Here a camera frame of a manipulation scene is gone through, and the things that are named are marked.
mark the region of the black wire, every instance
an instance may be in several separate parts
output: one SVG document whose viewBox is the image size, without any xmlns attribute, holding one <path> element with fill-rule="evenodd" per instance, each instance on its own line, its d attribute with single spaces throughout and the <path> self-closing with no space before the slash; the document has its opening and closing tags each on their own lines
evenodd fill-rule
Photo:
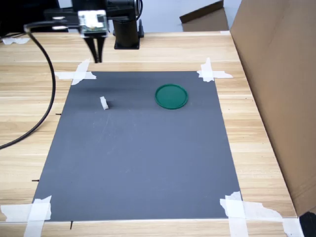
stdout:
<svg viewBox="0 0 316 237">
<path fill-rule="evenodd" d="M 51 107 L 53 106 L 55 92 L 56 92 L 56 79 L 55 79 L 54 68 L 53 68 L 53 65 L 52 65 L 50 58 L 49 58 L 48 54 L 46 53 L 45 49 L 31 33 L 31 28 L 47 27 L 47 26 L 61 26 L 61 25 L 64 25 L 64 24 L 61 22 L 56 22 L 56 21 L 43 21 L 43 22 L 30 23 L 30 24 L 27 24 L 24 26 L 25 32 L 33 40 L 33 42 L 40 48 L 40 50 L 42 51 L 42 53 L 44 54 L 44 56 L 48 62 L 50 72 L 51 72 L 51 79 L 52 79 L 52 92 L 51 92 L 51 97 L 50 97 L 50 102 L 49 102 L 48 108 L 47 108 L 45 114 L 43 115 L 43 117 L 40 119 L 40 121 L 31 130 L 29 130 L 27 133 L 25 133 L 21 137 L 15 139 L 9 143 L 6 143 L 4 145 L 1 145 L 0 150 L 3 148 L 6 148 L 6 147 L 12 146 L 13 144 L 18 143 L 18 142 L 22 141 L 23 139 L 27 138 L 31 133 L 33 133 L 44 122 L 44 120 L 46 119 L 46 117 L 48 116 L 48 114 L 51 110 Z"/>
<path fill-rule="evenodd" d="M 14 34 L 5 35 L 5 36 L 0 37 L 0 40 L 5 39 L 5 38 L 9 38 L 9 37 L 20 37 L 23 35 L 26 35 L 26 33 L 14 33 Z"/>
<path fill-rule="evenodd" d="M 136 17 L 136 21 L 138 21 L 142 13 L 143 13 L 143 0 L 140 0 L 140 10 L 139 10 L 139 15 Z"/>
</svg>

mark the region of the cardboard box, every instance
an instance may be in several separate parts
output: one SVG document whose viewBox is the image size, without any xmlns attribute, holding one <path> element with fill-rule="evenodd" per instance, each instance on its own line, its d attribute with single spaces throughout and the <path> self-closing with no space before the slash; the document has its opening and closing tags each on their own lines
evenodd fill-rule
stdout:
<svg viewBox="0 0 316 237">
<path fill-rule="evenodd" d="M 316 0 L 243 0 L 231 33 L 296 212 L 316 211 Z"/>
</svg>

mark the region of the white tape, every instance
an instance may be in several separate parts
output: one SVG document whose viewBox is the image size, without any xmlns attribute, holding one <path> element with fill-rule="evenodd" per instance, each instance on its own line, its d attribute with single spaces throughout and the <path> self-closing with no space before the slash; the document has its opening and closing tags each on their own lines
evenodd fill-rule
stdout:
<svg viewBox="0 0 316 237">
<path fill-rule="evenodd" d="M 198 77 L 203 78 L 203 81 L 214 81 L 214 78 L 233 78 L 232 75 L 224 71 L 213 71 L 210 58 L 206 59 L 206 63 L 201 64 L 201 71 L 197 71 Z"/>
<path fill-rule="evenodd" d="M 228 216 L 231 236 L 247 237 L 246 220 L 258 220 L 281 222 L 288 237 L 304 237 L 298 218 L 282 218 L 277 211 L 265 208 L 262 203 L 241 201 L 240 192 L 225 196 L 225 199 L 220 199 L 220 204 Z"/>
<path fill-rule="evenodd" d="M 60 80 L 73 79 L 75 72 L 57 72 L 55 73 L 55 75 L 58 76 Z M 97 77 L 94 74 L 92 74 L 92 72 L 86 72 L 84 79 L 97 79 Z"/>
<path fill-rule="evenodd" d="M 52 29 L 57 31 L 57 30 L 68 29 L 68 27 L 67 26 L 53 26 Z"/>
<path fill-rule="evenodd" d="M 100 97 L 100 100 L 101 100 L 103 110 L 107 110 L 109 108 L 107 100 L 104 98 L 104 96 Z"/>
<path fill-rule="evenodd" d="M 283 218 L 283 229 L 288 237 L 304 237 L 299 218 Z"/>
<path fill-rule="evenodd" d="M 7 45 L 12 44 L 12 43 L 24 44 L 24 43 L 27 43 L 29 40 L 30 38 L 12 38 L 12 37 L 2 39 L 3 43 Z"/>
<path fill-rule="evenodd" d="M 27 222 L 24 237 L 40 237 L 44 221 L 50 220 L 51 196 L 35 199 L 32 204 L 1 205 L 6 222 Z"/>
<path fill-rule="evenodd" d="M 24 232 L 24 237 L 40 237 L 44 221 L 50 211 L 51 196 L 41 200 L 35 199 L 29 215 L 28 223 Z"/>
<path fill-rule="evenodd" d="M 233 78 L 232 75 L 225 73 L 224 71 L 213 71 L 214 78 Z"/>
<path fill-rule="evenodd" d="M 220 204 L 228 216 L 229 229 L 232 237 L 248 237 L 248 228 L 245 219 L 240 192 L 234 192 L 225 199 L 220 199 Z"/>
<path fill-rule="evenodd" d="M 47 197 L 43 200 L 35 199 L 34 203 L 31 204 L 21 204 L 21 205 L 1 205 L 0 210 L 3 215 L 6 216 L 6 222 L 27 222 L 29 220 L 29 216 L 32 210 L 33 205 L 43 205 L 50 202 L 50 197 Z M 45 220 L 50 220 L 50 207 L 47 211 Z"/>
<path fill-rule="evenodd" d="M 55 72 L 55 75 L 58 76 L 59 79 L 73 79 L 71 85 L 76 85 L 83 79 L 97 79 L 92 72 L 87 72 L 89 63 L 90 59 L 86 59 L 78 65 L 75 72 Z"/>
<path fill-rule="evenodd" d="M 85 73 L 88 71 L 89 63 L 90 59 L 86 59 L 78 65 L 71 85 L 76 85 L 85 78 Z"/>
<path fill-rule="evenodd" d="M 231 34 L 230 31 L 220 31 L 220 33 L 221 33 L 222 35 L 230 35 L 230 34 Z"/>
</svg>

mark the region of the green lid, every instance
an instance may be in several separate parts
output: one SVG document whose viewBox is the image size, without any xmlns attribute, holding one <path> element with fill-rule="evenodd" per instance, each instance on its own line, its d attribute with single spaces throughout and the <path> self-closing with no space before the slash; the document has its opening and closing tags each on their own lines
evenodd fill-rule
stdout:
<svg viewBox="0 0 316 237">
<path fill-rule="evenodd" d="M 169 110 L 181 108 L 188 101 L 188 94 L 184 88 L 175 84 L 159 87 L 155 94 L 157 104 Z"/>
</svg>

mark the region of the wooden table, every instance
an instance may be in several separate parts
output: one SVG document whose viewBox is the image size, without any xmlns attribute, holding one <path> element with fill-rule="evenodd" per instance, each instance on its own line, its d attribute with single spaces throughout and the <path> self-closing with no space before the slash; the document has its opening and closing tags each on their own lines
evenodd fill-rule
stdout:
<svg viewBox="0 0 316 237">
<path fill-rule="evenodd" d="M 92 57 L 78 34 L 35 34 L 57 72 L 74 72 Z M 226 131 L 244 201 L 261 202 L 283 217 L 295 210 L 251 94 L 231 35 L 220 32 L 154 33 L 141 39 L 140 50 L 114 50 L 113 36 L 103 50 L 103 63 L 89 71 L 198 71 L 207 57 L 212 68 L 233 75 L 216 79 Z M 57 79 L 55 103 L 42 126 L 30 137 L 0 150 L 0 204 L 31 203 L 70 87 Z M 34 126 L 51 95 L 48 64 L 38 49 L 0 43 L 0 144 Z M 5 216 L 0 213 L 0 221 Z M 0 236 L 23 236 L 24 224 L 0 225 Z M 247 221 L 249 236 L 280 236 L 281 223 Z M 231 236 L 227 219 L 108 222 L 46 222 L 42 236 Z"/>
</svg>

